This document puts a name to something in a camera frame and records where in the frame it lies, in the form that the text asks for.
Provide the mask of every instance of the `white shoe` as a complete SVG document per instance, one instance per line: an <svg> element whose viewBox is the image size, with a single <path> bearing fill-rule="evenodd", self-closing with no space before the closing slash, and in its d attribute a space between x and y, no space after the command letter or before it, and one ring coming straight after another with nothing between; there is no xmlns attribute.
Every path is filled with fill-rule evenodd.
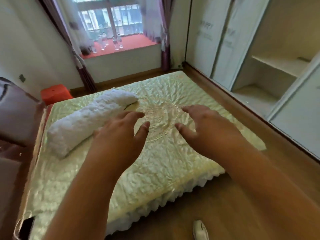
<svg viewBox="0 0 320 240"><path fill-rule="evenodd" d="M193 222L193 237L195 240L209 240L206 227L200 220Z"/></svg>

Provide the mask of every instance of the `person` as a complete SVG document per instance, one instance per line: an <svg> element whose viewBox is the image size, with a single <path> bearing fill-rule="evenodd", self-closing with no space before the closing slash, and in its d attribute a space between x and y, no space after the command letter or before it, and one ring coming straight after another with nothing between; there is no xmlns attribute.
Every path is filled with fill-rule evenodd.
<svg viewBox="0 0 320 240"><path fill-rule="evenodd" d="M183 107L195 123L175 127L199 154L214 159L242 187L263 219L284 239L319 239L320 209L239 130L203 105ZM52 219L44 240L104 239L109 201L121 174L140 155L150 127L134 125L144 113L123 112L95 133L78 174ZM194 223L196 240L208 239L203 223Z"/></svg>

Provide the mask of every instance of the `white fluffy pillow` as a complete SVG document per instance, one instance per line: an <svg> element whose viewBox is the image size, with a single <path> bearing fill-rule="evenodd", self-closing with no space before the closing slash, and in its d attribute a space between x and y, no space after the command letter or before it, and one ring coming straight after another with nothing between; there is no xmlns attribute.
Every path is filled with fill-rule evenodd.
<svg viewBox="0 0 320 240"><path fill-rule="evenodd" d="M105 121L138 100L132 92L111 89L82 109L55 121L48 129L48 144L59 156L65 157L81 141Z"/></svg>

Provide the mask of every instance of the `red plastic stool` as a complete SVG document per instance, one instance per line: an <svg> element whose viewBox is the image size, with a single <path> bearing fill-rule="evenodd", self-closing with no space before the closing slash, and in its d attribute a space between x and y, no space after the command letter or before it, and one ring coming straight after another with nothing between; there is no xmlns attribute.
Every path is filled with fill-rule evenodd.
<svg viewBox="0 0 320 240"><path fill-rule="evenodd" d="M68 89L62 84L42 89L40 94L42 100L45 102L46 105L54 104L68 99L73 99Z"/></svg>

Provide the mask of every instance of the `forearm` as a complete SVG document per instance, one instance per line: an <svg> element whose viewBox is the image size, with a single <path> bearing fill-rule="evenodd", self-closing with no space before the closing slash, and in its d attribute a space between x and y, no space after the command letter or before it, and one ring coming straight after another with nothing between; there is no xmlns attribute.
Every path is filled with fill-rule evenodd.
<svg viewBox="0 0 320 240"><path fill-rule="evenodd" d="M109 202L116 182L117 177L111 171L87 157L44 239L104 239Z"/></svg>
<svg viewBox="0 0 320 240"><path fill-rule="evenodd" d="M239 143L221 160L231 178L276 228L301 239L320 236L320 209L260 151Z"/></svg>

